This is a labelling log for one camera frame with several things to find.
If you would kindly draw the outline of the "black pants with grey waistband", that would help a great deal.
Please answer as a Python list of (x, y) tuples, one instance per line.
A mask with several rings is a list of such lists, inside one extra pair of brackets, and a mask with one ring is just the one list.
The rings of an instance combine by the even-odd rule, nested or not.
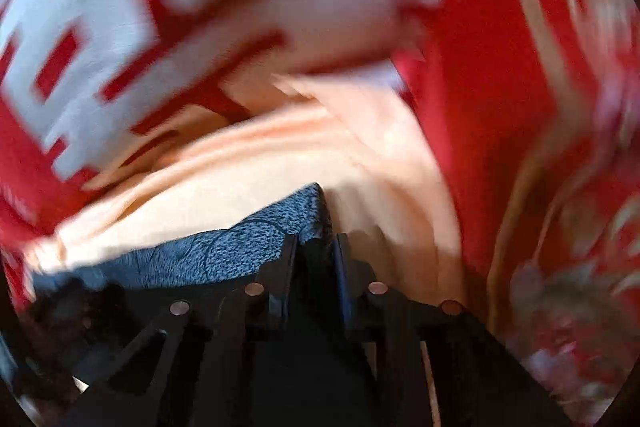
[(196, 299), (218, 284), (246, 280), (265, 263), (278, 259), (288, 235), (296, 236), (300, 245), (331, 245), (331, 216), (319, 184), (308, 184), (227, 230), (138, 248), (96, 265), (35, 273), (35, 304), (45, 305), (66, 288), (119, 287), (129, 296), (140, 294), (152, 301)]

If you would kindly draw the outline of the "peach cushion cloth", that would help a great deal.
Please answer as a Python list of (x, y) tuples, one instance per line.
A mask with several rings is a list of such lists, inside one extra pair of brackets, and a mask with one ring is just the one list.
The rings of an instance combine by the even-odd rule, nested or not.
[(56, 272), (228, 229), (305, 185), (386, 284), (436, 305), (463, 300), (458, 219), (412, 110), (389, 87), (281, 77), (284, 105), (170, 150), (25, 251)]

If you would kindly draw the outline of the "red bedspread with white characters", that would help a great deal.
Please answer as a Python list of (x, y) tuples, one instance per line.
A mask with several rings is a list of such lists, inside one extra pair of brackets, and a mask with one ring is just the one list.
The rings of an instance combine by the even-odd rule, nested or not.
[[(32, 276), (53, 272), (26, 248), (170, 150), (281, 108), (281, 77), (396, 91), (454, 203), (456, 301), (562, 426), (638, 424), (639, 0), (1, 0), (3, 425), (63, 426), (179, 300), (36, 305)], [(235, 426), (382, 426), (332, 230), (298, 243), (267, 398)]]

